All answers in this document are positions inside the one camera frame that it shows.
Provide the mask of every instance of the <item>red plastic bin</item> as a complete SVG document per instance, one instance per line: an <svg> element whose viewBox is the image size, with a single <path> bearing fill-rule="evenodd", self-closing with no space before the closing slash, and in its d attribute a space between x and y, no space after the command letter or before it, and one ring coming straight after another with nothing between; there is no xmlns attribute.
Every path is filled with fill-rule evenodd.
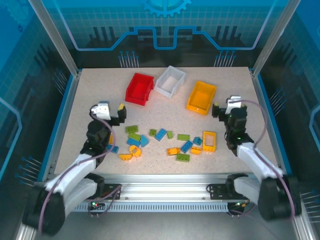
<svg viewBox="0 0 320 240"><path fill-rule="evenodd" d="M145 106L152 89L154 89L153 76L135 73L125 91L125 101Z"/></svg>

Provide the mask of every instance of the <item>white plastic bin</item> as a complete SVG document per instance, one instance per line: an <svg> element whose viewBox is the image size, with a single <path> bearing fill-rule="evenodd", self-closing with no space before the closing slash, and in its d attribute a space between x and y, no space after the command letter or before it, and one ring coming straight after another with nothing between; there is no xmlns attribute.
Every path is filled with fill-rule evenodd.
<svg viewBox="0 0 320 240"><path fill-rule="evenodd" d="M169 66L156 80L154 90L168 98L172 98L185 83L186 73L173 66Z"/></svg>

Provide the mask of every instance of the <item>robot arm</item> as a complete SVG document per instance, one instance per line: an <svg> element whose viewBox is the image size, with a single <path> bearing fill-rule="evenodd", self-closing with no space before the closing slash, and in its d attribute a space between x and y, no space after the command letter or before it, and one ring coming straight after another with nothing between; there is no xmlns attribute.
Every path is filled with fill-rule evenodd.
<svg viewBox="0 0 320 240"><path fill-rule="evenodd" d="M249 166L258 181L245 174L230 175L226 180L228 189L255 203L265 220L287 218L291 215L291 206L275 173L277 172L289 188L295 215L299 215L302 209L298 180L294 176L285 175L279 167L274 166L255 149L254 141L246 133L247 107L242 105L240 100L240 96L231 96L226 100L226 108L219 108L218 104L214 104L212 116L224 122L228 148Z"/></svg>
<svg viewBox="0 0 320 240"><path fill-rule="evenodd" d="M88 125L87 140L79 156L60 175L42 186L35 185L31 189L22 217L23 224L35 229L38 228L40 212L45 198L58 181L46 205L42 223L42 231L50 236L55 235L61 229L66 217L78 204L88 198L102 197L105 191L104 178L91 172L105 158L105 156L98 156L106 152L111 131L92 115L106 121L112 127L125 122L127 110L121 104L118 109L118 117L110 116L109 102L107 101L99 102L90 109L90 116L93 121ZM90 158L93 159L79 164L80 161Z"/></svg>

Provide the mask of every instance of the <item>blue lego brick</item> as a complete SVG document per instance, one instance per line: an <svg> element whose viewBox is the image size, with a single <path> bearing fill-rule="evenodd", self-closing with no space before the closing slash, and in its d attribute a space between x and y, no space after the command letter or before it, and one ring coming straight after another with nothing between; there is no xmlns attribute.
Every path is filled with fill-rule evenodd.
<svg viewBox="0 0 320 240"><path fill-rule="evenodd" d="M196 136L196 137L193 139L193 143L194 143L195 145L200 146L200 145L202 144L202 139L201 139L200 137Z"/></svg>
<svg viewBox="0 0 320 240"><path fill-rule="evenodd" d="M111 149L111 147L112 147L112 145L109 144L109 145L106 147L106 150L109 151L109 150ZM114 148L112 149L111 152L114 153L114 154L117 154L118 151L119 151L119 147L118 147L118 146L114 146Z"/></svg>
<svg viewBox="0 0 320 240"><path fill-rule="evenodd" d="M164 130L163 128L160 129L160 131L155 135L155 139L157 139L159 142L161 139L167 134L167 131Z"/></svg>
<svg viewBox="0 0 320 240"><path fill-rule="evenodd" d="M145 135L141 135L140 143L141 147L145 147L149 143L149 140Z"/></svg>
<svg viewBox="0 0 320 240"><path fill-rule="evenodd" d="M137 140L134 140L132 138L128 138L128 141L126 141L126 144L128 145L135 145L136 147L140 146L140 142Z"/></svg>
<svg viewBox="0 0 320 240"><path fill-rule="evenodd" d="M181 148L180 150L183 152L183 153L186 153L189 151L189 149L192 147L193 143L191 141L187 141Z"/></svg>

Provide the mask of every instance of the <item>table surface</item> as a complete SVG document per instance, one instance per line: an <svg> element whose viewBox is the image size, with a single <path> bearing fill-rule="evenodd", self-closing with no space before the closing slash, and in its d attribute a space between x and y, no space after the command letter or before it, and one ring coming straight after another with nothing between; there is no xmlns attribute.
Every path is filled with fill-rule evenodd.
<svg viewBox="0 0 320 240"><path fill-rule="evenodd" d="M134 73L154 76L154 82L166 68L90 68L83 69L73 101L71 113L60 149L55 173L61 173L78 156L84 142L89 122L89 109L99 101L110 102L110 113L117 115L120 103L127 109L124 124L114 126L119 154L129 153L126 144L126 126L138 125L139 134L149 139L142 148L142 156L122 161L117 154L109 153L103 163L94 171L100 174L206 174L251 172L250 168L228 150L224 139L225 126L217 118L186 109L188 98L196 81L217 86L213 102L225 106L230 95L240 95L242 99L258 101L247 67L181 67L186 72L184 85L173 98L151 91L145 106L125 102L126 89ZM260 136L264 120L261 110L248 105L247 133L252 139ZM174 137L165 136L160 142L149 136L150 129L161 128L173 131ZM168 156L167 148L181 147L185 142L177 140L177 134L189 134L190 139L202 137L203 131L216 132L216 151L212 154L190 155L190 162L176 161L176 156ZM268 136L263 137L258 148L274 164L276 157Z"/></svg>

